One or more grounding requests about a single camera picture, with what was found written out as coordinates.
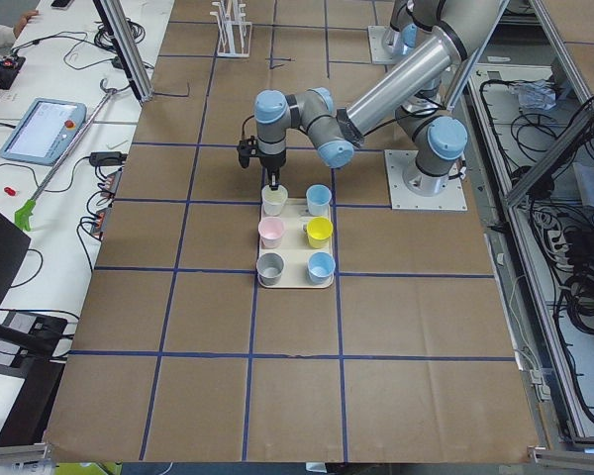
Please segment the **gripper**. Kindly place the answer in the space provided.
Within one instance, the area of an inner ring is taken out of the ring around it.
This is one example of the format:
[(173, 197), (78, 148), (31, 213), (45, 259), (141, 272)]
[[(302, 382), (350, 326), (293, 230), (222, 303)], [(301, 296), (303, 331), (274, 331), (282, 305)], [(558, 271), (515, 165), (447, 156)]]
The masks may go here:
[(277, 191), (280, 185), (279, 171), (286, 162), (286, 140), (279, 142), (257, 141), (257, 157), (269, 173), (269, 187)]

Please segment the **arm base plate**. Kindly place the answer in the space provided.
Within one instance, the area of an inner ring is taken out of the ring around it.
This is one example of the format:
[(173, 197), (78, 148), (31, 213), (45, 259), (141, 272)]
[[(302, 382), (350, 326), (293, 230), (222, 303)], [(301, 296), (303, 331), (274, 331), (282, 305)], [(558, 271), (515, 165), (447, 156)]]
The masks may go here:
[(401, 34), (391, 27), (368, 26), (367, 36), (373, 64), (395, 64), (400, 58)]
[(443, 177), (425, 175), (417, 167), (415, 150), (386, 149), (385, 168), (394, 211), (466, 212), (467, 204), (457, 166)]

